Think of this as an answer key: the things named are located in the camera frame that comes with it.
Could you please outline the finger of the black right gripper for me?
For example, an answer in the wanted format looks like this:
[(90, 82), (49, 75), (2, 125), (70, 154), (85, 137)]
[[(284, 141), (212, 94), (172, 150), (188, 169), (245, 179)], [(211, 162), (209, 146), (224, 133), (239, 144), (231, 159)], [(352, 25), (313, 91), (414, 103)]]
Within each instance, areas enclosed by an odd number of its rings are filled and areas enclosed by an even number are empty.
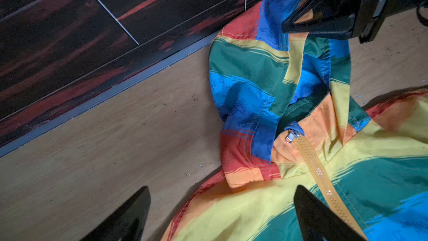
[(316, 37), (351, 38), (356, 11), (352, 0), (307, 0), (283, 23), (284, 33), (309, 33)]

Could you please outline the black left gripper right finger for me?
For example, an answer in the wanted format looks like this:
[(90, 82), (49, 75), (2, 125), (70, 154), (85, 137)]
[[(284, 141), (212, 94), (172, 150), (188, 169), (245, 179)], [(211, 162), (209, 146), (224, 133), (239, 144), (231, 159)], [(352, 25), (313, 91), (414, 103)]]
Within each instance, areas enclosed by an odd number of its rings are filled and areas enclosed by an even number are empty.
[(293, 200), (305, 241), (364, 240), (363, 236), (335, 215), (304, 186), (297, 186)]

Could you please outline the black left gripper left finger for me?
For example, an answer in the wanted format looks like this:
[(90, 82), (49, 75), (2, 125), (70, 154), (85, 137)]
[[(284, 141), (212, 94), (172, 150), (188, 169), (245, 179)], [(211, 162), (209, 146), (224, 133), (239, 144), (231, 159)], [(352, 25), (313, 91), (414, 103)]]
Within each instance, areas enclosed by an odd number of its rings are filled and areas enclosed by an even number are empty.
[(82, 240), (140, 241), (150, 204), (149, 188), (143, 186)]

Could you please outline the rainbow striped hooded jacket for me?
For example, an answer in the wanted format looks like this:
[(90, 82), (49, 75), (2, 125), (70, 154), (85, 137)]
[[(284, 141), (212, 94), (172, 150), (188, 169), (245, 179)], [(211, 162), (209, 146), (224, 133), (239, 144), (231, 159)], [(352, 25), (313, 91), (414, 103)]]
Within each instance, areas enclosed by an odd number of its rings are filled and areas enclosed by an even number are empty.
[(428, 238), (428, 91), (364, 110), (346, 40), (286, 34), (305, 0), (264, 0), (227, 24), (208, 58), (221, 170), (165, 241), (299, 241), (306, 187), (369, 241)]

